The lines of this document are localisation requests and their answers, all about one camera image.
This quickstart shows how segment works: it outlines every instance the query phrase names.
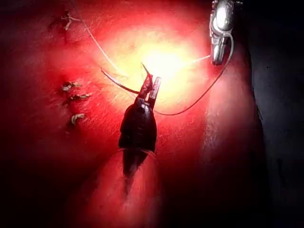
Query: bright light spot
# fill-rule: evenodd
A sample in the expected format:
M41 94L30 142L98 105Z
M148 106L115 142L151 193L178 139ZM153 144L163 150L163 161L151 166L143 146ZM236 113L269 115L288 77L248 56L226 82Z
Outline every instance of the bright light spot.
M180 70L183 61L175 53L151 51L143 58L143 64L154 77L159 76L163 81L168 81Z
M226 22L227 22L227 13L226 13L226 8L223 6L217 10L217 25L219 29L224 29Z

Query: red-lit skin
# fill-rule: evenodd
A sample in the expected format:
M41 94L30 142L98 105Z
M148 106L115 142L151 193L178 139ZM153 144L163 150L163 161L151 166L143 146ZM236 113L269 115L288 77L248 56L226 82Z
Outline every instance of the red-lit skin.
M179 48L183 61L209 54L209 3L84 2L76 1L83 18L109 57L130 76L118 79L133 89L140 88L140 61L150 49ZM64 221L65 227L137 228L159 227L158 222L172 223L170 219L178 224L199 217L203 223L202 215L236 214L263 203L261 186L252 177L252 156L257 163L263 159L262 141L249 59L238 39L227 71L195 107L177 116L155 114L157 161L147 157L126 200L117 143L124 111L133 99L101 74L99 66L115 70L81 23L72 23L66 40L60 25L48 30L52 16L60 17L64 7L71 9L62 2L34 3L28 11L16 9L16 17L2 16L11 20L2 22L0 83L8 97L1 101L1 165L11 193L9 206L14 208L16 201L20 211L58 213L55 222ZM149 60L146 64L154 67ZM219 70L203 60L164 76L155 109L174 113L189 106ZM64 106L67 95L58 90L74 80L82 86L72 94L92 97ZM85 119L68 128L77 113ZM148 220L154 223L148 226Z

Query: wire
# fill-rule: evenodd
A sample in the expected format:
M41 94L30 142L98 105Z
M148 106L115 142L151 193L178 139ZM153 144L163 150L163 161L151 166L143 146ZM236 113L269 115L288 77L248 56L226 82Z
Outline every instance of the wire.
M225 63L224 67L222 68L222 70L220 71L220 73L218 74L218 76L214 79L214 81L211 83L211 85L203 92L203 94L193 103L191 104L189 107L185 108L184 110L180 111L180 112L177 112L177 113L173 113L173 114L166 114L166 113L161 113L161 112L158 112L158 111L155 111L156 113L158 114L161 114L161 115L179 115L179 114L182 114L186 111L188 111L189 109L191 109L194 105L196 105L202 98L204 95L206 95L206 93L214 86L214 84L219 80L219 78L223 75L224 71L226 70L231 58L232 58L232 55L233 55L233 51L234 51L234 40L233 40L233 37L230 33L227 33L227 36L230 38L231 40L231 47L230 47L230 54L229 54L229 57L227 59L227 62Z
M103 53L104 57L109 61L109 63L116 69L118 70L120 73L122 73L123 76L128 77L128 75L123 72L121 69L119 69L109 58L109 56L105 53L105 51L101 48L101 46L99 45L99 43L97 42L97 40L95 39L95 37L93 36L93 34L91 33L89 27L86 25L85 21L82 19L82 16L80 14L80 12L77 10L77 7L75 5L74 0L70 0L74 10L76 11L76 13L78 14L81 22L83 23L83 25L85 26L86 31L88 32L88 34L90 35L90 37L92 38L92 40L94 41L94 43L98 46L99 50Z
M121 87L122 89L125 89L126 91L130 92L130 93L134 93L134 94L139 94L138 91L129 89L128 87L124 86L123 84L121 84L120 82L118 82L115 78L113 78L111 75L109 75L107 72L105 72L103 69L101 69L101 72L107 77L109 78L112 82L114 82L116 85L118 85L119 87Z
M75 6L75 3L74 3L74 0L70 0L73 8L75 9L76 13L79 15L79 18L80 20L82 21L82 23L84 24L85 28L86 28L86 31L88 32L88 34L90 35L90 37L92 38L92 40L95 42L95 44L98 46L99 50L103 53L103 55L106 57L106 59L109 61L109 63L115 68L117 69L118 71L122 72L121 69L119 69L112 61L111 59L106 55L106 53L104 52L104 50L100 47L100 45L98 44L97 40L95 39L95 37L93 36L93 34L91 33L89 27L86 25L86 23L83 21L82 17L81 17L81 14L79 13L79 11L77 10L76 6ZM196 105L205 95L206 93L214 86L214 84L219 80L219 78L223 75L224 71L226 70L231 58L232 58L232 55L233 55L233 52L234 52L234 40L233 40L233 37L230 33L225 33L224 34L225 36L229 37L230 38L230 41L231 41L231 47L230 47L230 54L228 56L228 59L227 59L227 62L225 63L224 67L222 68L222 70L220 71L220 73L218 74L218 76L215 78L215 80L211 83L211 85L203 92L203 94L193 103L191 104L190 106L188 106L187 108L185 108L184 110L180 111L180 112L177 112L177 113L172 113L172 114L167 114L167 113L161 113L161 112L158 112L156 110L154 110L156 113L160 114L160 115L166 115L166 116L173 116L173 115L179 115L179 114L182 114L186 111L188 111L189 109L191 109L194 105ZM202 58L199 58L199 59L196 59L194 60L194 63L197 62L197 61L200 61L200 60L203 60L207 57L202 57ZM103 71L101 69L101 71L103 72L103 74L109 78L112 82L114 82L116 85L118 85L119 87L121 87L122 89L125 89L127 90L128 92L130 93L133 93L133 94L139 94L138 91L135 91L135 90L132 90L132 89L129 89L127 87L125 87L124 85L122 85L121 83L119 83L116 79L114 79L113 77L111 77L108 73L106 73L105 71Z

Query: dark background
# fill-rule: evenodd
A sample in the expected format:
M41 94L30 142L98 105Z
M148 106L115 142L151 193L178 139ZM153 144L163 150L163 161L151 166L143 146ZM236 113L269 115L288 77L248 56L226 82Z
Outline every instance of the dark background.
M244 0L252 85L264 129L275 227L304 226L303 12L296 1Z

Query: skin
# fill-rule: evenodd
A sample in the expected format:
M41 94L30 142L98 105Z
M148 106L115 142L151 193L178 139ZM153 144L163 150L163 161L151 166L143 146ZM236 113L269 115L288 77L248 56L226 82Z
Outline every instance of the skin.
M210 3L76 3L106 53L129 75L116 75L126 86L141 86L140 56L145 50L179 47L184 61L209 54ZM101 74L100 66L115 69L81 23L72 24L67 33L60 24L48 29L65 8L71 6L63 1L29 1L22 8L7 7L1 15L3 222L108 228L192 222L241 226L265 216L262 131L240 33L235 34L235 52L223 77L196 106L177 116L155 114L156 160L147 156L125 195L123 153L117 144L133 98ZM146 62L155 71L153 61ZM219 70L207 60L164 76L155 109L174 113L189 106ZM92 96L62 105L69 96L60 92L66 81L81 84L72 88L74 94ZM71 128L70 118L78 113L85 118Z

